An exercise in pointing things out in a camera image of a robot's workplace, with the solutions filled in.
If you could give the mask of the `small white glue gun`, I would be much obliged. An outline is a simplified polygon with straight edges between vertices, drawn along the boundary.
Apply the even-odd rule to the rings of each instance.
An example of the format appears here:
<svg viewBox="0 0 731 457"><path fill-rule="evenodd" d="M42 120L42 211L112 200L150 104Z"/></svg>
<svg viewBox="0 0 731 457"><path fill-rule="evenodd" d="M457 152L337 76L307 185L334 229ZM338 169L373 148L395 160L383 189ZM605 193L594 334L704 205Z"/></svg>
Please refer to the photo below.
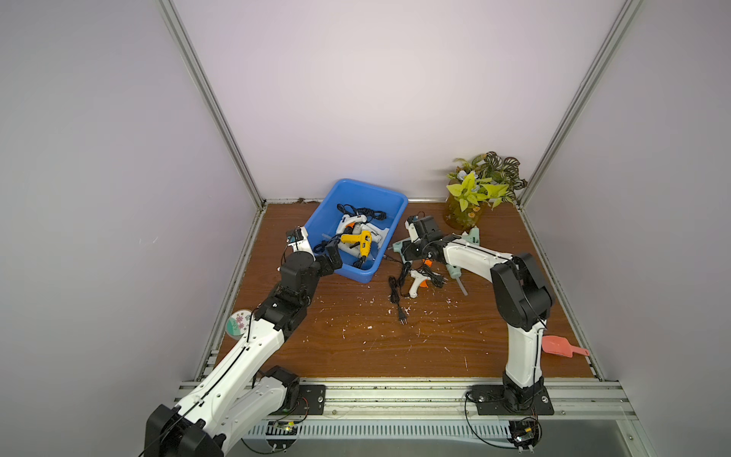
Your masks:
<svg viewBox="0 0 731 457"><path fill-rule="evenodd" d="M409 272L410 277L413 279L412 284L409 288L409 297L411 299L415 299L418 297L418 291L419 289L430 280L430 278L427 275L424 275L422 272L419 272L418 270L412 270Z"/></svg>

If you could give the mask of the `yellow glue gun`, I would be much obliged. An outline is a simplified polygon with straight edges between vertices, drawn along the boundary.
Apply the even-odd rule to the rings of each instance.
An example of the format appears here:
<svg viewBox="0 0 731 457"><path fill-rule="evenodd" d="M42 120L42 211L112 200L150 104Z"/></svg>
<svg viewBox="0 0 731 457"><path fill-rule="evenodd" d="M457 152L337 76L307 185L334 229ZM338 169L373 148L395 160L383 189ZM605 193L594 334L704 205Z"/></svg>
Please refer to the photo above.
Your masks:
<svg viewBox="0 0 731 457"><path fill-rule="evenodd" d="M341 235L338 247L355 258L352 266L362 268L371 252L372 234L369 230L361 233L344 233Z"/></svg>

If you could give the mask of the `white glue gun orange trigger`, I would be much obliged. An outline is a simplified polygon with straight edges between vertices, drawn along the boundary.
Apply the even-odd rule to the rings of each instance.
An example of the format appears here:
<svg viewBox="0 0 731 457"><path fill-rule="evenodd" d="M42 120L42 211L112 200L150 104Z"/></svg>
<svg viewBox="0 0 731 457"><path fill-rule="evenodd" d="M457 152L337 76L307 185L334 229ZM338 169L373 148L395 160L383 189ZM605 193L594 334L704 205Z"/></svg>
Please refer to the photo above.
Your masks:
<svg viewBox="0 0 731 457"><path fill-rule="evenodd" d="M346 227L357 224L357 223L367 223L367 215L364 214L357 214L357 215L348 215L344 214L342 219L340 220L336 233L342 234L346 231Z"/></svg>

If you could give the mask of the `large white glue gun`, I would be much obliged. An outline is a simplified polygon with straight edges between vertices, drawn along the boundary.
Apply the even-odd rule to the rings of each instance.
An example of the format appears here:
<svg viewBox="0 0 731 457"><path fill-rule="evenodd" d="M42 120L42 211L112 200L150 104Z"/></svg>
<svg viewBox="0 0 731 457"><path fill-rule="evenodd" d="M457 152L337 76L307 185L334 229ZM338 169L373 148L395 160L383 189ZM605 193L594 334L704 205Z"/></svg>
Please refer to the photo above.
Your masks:
<svg viewBox="0 0 731 457"><path fill-rule="evenodd" d="M375 249L379 249L383 245L383 242L385 241L385 238L389 233L389 229L378 228L370 223L352 224L352 225L346 227L346 231L344 233L358 234L358 233L363 232L364 230L369 230L372 234L371 251L375 251Z"/></svg>

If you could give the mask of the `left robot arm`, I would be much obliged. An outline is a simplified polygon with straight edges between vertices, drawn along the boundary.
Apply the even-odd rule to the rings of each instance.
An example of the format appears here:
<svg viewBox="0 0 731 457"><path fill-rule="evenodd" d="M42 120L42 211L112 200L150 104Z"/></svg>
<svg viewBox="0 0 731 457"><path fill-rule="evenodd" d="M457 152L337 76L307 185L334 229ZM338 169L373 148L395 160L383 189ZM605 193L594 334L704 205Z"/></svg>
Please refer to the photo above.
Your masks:
<svg viewBox="0 0 731 457"><path fill-rule="evenodd" d="M174 407L160 405L148 417L142 455L225 456L268 415L291 409L297 375L275 367L255 376L305 320L320 279L342 266L335 248L319 255L293 251L234 348Z"/></svg>

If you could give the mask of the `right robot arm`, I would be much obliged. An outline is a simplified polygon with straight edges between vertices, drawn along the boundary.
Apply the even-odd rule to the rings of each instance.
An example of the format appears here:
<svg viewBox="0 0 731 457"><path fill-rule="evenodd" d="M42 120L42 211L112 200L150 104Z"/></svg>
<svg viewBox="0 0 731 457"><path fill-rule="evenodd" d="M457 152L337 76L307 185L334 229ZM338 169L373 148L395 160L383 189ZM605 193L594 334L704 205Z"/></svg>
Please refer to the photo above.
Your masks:
<svg viewBox="0 0 731 457"><path fill-rule="evenodd" d="M529 253L487 249L458 235L445 235L431 216L411 216L409 241L401 248L407 261L431 260L487 279L496 308L508 326L508 361L503 401L514 411L528 409L544 387L542 343L554 297L544 273Z"/></svg>

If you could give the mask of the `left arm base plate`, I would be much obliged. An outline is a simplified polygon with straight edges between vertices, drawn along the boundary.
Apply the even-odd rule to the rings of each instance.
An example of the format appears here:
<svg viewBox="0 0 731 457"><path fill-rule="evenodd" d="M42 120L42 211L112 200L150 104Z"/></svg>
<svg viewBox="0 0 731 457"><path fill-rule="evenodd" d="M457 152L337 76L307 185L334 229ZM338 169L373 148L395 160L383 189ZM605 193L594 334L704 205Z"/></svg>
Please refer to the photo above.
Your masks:
<svg viewBox="0 0 731 457"><path fill-rule="evenodd" d="M274 411L275 416L320 416L324 414L327 400L325 385L305 384L289 390L283 406Z"/></svg>

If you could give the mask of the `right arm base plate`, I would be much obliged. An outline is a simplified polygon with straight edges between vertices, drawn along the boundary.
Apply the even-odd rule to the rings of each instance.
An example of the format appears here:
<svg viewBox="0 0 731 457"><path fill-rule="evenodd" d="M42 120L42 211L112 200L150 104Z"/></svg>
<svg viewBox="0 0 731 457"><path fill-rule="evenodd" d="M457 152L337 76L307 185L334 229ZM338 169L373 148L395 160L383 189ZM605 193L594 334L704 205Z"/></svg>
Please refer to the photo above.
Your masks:
<svg viewBox="0 0 731 457"><path fill-rule="evenodd" d="M548 391L542 384L529 388L476 385L468 391L466 399L477 407L479 415L550 416L555 414Z"/></svg>

